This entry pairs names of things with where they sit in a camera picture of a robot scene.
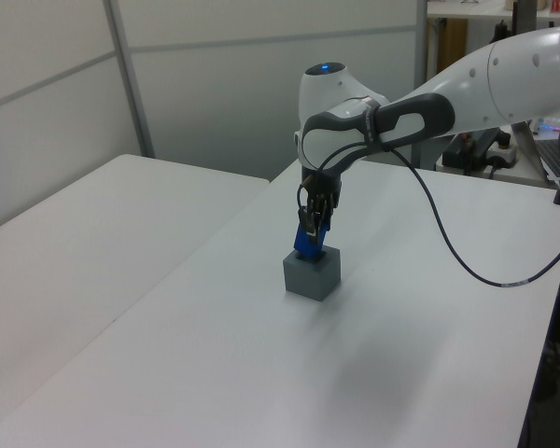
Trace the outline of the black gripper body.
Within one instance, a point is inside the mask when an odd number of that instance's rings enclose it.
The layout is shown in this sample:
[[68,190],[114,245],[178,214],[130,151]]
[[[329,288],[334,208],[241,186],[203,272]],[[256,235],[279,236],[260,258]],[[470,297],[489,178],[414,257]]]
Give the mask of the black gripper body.
[[307,191],[306,206],[311,209],[337,208],[342,188],[341,177],[319,173],[303,173],[301,185]]

